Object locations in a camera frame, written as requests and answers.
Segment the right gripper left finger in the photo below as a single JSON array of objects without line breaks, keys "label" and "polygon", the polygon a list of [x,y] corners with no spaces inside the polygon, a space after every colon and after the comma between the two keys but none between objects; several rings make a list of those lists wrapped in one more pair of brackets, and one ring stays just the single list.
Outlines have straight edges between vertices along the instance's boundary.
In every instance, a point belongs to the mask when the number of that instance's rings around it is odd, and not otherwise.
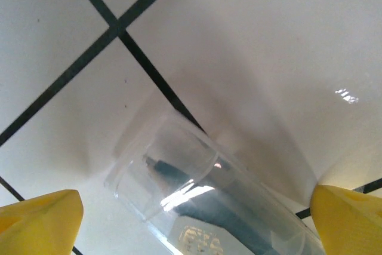
[{"label": "right gripper left finger", "polygon": [[1,207],[1,254],[71,254],[84,216],[77,190]]}]

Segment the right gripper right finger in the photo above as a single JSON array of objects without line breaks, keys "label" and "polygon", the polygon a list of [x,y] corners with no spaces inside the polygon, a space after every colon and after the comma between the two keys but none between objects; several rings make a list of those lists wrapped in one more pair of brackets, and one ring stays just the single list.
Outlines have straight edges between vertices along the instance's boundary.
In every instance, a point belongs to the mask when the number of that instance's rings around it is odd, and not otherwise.
[{"label": "right gripper right finger", "polygon": [[381,198],[317,185],[310,213],[326,254],[381,254]]}]

